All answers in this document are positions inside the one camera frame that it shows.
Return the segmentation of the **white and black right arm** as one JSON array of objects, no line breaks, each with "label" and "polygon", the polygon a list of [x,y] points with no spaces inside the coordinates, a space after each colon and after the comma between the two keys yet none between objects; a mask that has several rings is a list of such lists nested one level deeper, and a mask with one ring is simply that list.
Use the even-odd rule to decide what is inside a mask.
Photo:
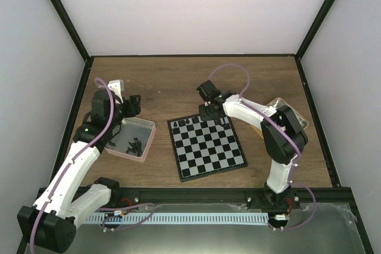
[{"label": "white and black right arm", "polygon": [[199,106],[201,120],[236,118],[262,133],[271,158],[270,173],[264,183],[264,200],[271,208],[280,207],[291,188],[292,171],[308,143],[308,137],[293,109],[288,105],[279,108],[260,105],[230,91],[222,93],[210,80],[196,90],[204,101]]}]

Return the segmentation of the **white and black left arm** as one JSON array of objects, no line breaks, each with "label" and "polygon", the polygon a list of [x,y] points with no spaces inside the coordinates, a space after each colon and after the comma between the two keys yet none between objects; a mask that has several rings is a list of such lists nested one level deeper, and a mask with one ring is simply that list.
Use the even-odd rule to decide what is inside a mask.
[{"label": "white and black left arm", "polygon": [[122,121],[141,112],[141,96],[124,98],[121,92],[116,83],[110,83],[94,94],[91,111],[76,130],[55,177],[32,206],[22,206],[18,211],[17,221],[31,252],[39,246],[64,253],[91,214],[103,206],[114,209],[121,204],[119,182],[104,177],[74,197],[90,167],[121,129]]}]

